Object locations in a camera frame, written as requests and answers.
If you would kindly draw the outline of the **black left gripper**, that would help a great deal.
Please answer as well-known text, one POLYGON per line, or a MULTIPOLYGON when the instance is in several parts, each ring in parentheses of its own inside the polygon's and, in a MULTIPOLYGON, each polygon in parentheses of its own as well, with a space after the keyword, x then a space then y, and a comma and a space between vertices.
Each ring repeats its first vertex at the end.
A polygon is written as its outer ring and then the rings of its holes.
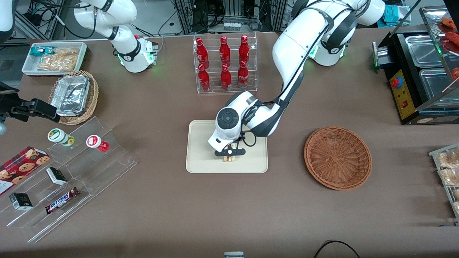
POLYGON ((221 152, 215 151, 214 154, 217 157, 243 156, 246 154, 246 150, 244 148, 228 147, 227 149, 223 149, 221 152))

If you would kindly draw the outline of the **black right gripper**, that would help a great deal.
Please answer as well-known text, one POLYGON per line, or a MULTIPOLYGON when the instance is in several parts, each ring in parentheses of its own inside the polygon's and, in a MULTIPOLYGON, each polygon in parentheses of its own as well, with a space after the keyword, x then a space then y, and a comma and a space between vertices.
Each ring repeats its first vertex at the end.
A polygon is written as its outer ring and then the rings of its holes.
POLYGON ((29 119, 30 116, 39 116, 55 123, 58 123, 60 119, 60 116, 57 114, 57 108, 40 99, 21 101, 19 105, 10 109, 10 118, 29 119))

